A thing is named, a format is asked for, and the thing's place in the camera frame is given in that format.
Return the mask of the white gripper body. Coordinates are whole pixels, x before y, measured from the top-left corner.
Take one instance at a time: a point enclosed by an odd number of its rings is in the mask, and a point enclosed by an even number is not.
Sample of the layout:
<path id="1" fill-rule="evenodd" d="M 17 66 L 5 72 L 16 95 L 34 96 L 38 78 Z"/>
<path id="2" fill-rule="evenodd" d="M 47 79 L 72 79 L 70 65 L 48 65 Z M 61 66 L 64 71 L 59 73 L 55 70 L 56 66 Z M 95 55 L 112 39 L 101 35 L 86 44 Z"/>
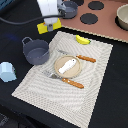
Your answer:
<path id="1" fill-rule="evenodd" d="M 44 16 L 43 19 L 48 31 L 53 31 L 60 27 L 60 19 L 55 15 Z"/>

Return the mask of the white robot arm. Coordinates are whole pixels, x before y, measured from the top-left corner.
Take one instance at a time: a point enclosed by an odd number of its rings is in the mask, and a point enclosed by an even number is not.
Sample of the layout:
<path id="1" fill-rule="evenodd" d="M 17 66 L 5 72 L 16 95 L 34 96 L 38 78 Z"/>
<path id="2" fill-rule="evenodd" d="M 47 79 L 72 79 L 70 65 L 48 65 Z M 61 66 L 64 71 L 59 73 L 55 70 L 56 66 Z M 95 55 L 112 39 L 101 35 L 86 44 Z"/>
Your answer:
<path id="1" fill-rule="evenodd" d="M 37 25 L 40 34 L 53 31 L 61 27 L 59 13 L 57 9 L 57 0 L 37 0 L 43 23 Z"/>

